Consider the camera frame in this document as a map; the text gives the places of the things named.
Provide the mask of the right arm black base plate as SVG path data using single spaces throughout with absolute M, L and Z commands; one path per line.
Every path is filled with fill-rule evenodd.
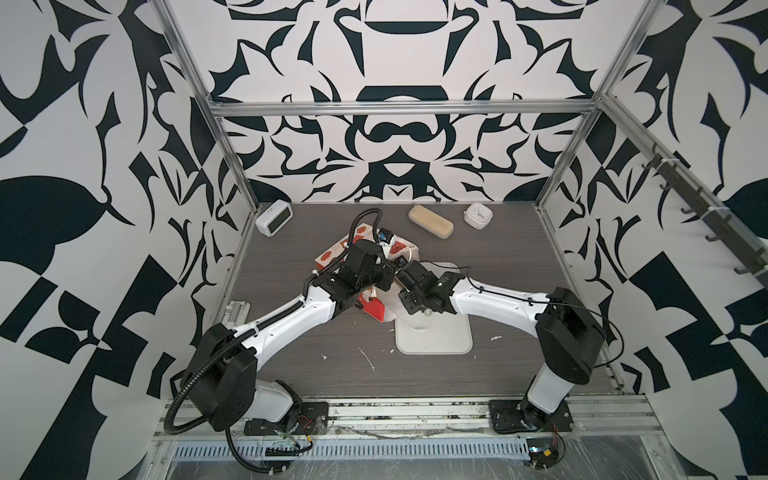
M 527 399 L 490 400 L 488 410 L 491 428 L 500 435 L 572 431 L 573 417 L 565 400 L 553 413 L 544 412 Z

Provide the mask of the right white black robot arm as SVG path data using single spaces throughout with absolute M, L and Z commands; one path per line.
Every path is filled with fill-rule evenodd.
M 497 431 L 544 430 L 562 412 L 573 388 L 591 380 L 606 333 L 597 313 L 573 291 L 560 287 L 549 294 L 508 290 L 458 269 L 436 274 L 419 261 L 402 266 L 396 279 L 403 286 L 398 297 L 410 314 L 429 310 L 482 317 L 537 339 L 544 363 L 523 399 L 501 415 Z

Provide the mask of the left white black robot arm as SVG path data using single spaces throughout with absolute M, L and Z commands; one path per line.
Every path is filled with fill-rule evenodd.
M 230 429 L 242 419 L 295 428 L 302 400 L 285 382 L 261 381 L 259 370 L 280 350 L 356 304 L 372 287 L 391 287 L 396 266 L 390 245 L 360 239 L 310 276 L 302 293 L 273 312 L 231 327 L 209 328 L 184 372 L 163 428 L 178 435 L 207 424 Z

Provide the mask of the white red paper bag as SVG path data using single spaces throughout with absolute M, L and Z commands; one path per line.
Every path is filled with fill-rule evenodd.
M 406 263 L 419 258 L 412 242 L 386 231 L 367 229 L 353 242 L 337 242 L 316 259 L 318 271 L 306 287 L 323 289 L 335 303 L 334 314 L 355 307 L 381 323 L 392 322 L 404 311 L 397 294 L 402 287 L 395 274 Z

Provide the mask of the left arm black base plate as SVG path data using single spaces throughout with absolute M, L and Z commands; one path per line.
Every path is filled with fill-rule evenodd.
M 266 420 L 247 420 L 244 427 L 246 436 L 267 436 L 290 433 L 292 435 L 322 434 L 327 429 L 329 403 L 324 401 L 303 402 L 293 406 L 277 423 Z

